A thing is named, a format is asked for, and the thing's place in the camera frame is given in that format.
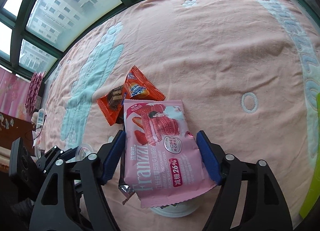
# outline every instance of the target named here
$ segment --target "cord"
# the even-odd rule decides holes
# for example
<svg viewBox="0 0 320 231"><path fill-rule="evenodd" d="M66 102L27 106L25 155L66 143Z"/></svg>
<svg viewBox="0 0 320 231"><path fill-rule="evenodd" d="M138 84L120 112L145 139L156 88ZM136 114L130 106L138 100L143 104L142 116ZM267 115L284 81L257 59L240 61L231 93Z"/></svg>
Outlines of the cord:
<svg viewBox="0 0 320 231"><path fill-rule="evenodd" d="M44 115L44 119L43 119L43 124L42 124L42 126L39 126L38 128L35 129L35 130L37 130L37 129L41 128L40 133L37 135L37 137L36 137L35 139L30 140L30 139L27 138L27 136L26 136L27 133L29 133L30 131L33 131L33 129L27 131L27 132L24 134L24 137L25 137L28 141L34 141L34 140L36 140L36 139L41 135L41 132L42 132L42 129L43 129L43 126L44 126L44 123L45 123L45 119L46 119L46 118L47 118L47 115Z"/></svg>

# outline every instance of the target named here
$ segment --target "bedspread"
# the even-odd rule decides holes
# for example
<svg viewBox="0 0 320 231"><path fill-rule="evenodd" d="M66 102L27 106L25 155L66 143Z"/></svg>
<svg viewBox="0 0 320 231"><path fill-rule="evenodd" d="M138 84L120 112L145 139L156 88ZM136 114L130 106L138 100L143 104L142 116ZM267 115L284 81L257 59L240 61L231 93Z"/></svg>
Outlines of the bedspread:
<svg viewBox="0 0 320 231"><path fill-rule="evenodd" d="M96 100L136 65L167 100L183 101L191 133L204 130L242 161L266 160L296 222L317 156L319 50L318 33L290 0L145 0L61 60L46 103L46 149L98 150L115 136L122 126L109 126ZM123 231L201 230L218 194L204 194L191 216L168 219L137 197L123 206L118 175L104 191Z"/></svg>

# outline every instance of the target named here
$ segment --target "strawberry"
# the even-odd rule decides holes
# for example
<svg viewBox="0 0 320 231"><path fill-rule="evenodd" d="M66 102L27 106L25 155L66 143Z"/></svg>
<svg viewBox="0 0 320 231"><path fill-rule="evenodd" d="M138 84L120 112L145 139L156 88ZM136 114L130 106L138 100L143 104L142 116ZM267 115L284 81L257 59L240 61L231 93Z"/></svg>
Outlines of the strawberry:
<svg viewBox="0 0 320 231"><path fill-rule="evenodd" d="M141 131L139 131L139 130L136 130L136 131L134 131L134 134L135 134L135 136L136 136L136 138L137 138L137 141L138 141L140 144L145 145L145 144L148 143L148 141L147 141L147 139L146 139L146 135L145 135L143 132L141 132Z"/></svg>
<svg viewBox="0 0 320 231"><path fill-rule="evenodd" d="M132 119L133 123L135 123L137 126L141 127L143 129L142 125L142 119L140 117L134 117Z"/></svg>

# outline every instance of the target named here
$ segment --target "pink cookie wrapper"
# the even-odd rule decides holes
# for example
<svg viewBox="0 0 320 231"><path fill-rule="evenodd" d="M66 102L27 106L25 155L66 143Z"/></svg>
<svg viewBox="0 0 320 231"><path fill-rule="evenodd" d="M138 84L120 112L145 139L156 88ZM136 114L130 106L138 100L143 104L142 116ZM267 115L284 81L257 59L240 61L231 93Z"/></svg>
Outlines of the pink cookie wrapper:
<svg viewBox="0 0 320 231"><path fill-rule="evenodd" d="M217 185L183 112L181 100L124 100L124 181L137 193L142 208L189 200Z"/></svg>

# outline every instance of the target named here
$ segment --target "metal bolt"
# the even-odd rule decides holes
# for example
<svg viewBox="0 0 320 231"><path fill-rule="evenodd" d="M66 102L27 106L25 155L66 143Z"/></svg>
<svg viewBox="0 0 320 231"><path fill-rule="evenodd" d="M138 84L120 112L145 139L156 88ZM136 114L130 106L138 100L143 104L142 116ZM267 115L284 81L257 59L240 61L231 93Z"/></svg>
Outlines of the metal bolt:
<svg viewBox="0 0 320 231"><path fill-rule="evenodd" d="M259 163L260 166L266 166L267 165L266 161L264 161L264 160L260 160L260 161L258 161L258 163Z"/></svg>
<svg viewBox="0 0 320 231"><path fill-rule="evenodd" d="M234 157L232 154L227 154L227 155L226 155L226 159L227 159L228 161L233 161L233 160L235 159L235 157Z"/></svg>
<svg viewBox="0 0 320 231"><path fill-rule="evenodd" d="M63 160L59 159L56 161L56 165L61 165L61 164L63 164Z"/></svg>
<svg viewBox="0 0 320 231"><path fill-rule="evenodd" d="M89 160L94 160L95 158L97 158L97 155L96 155L96 154L89 154L89 155L88 155L88 159L89 159Z"/></svg>

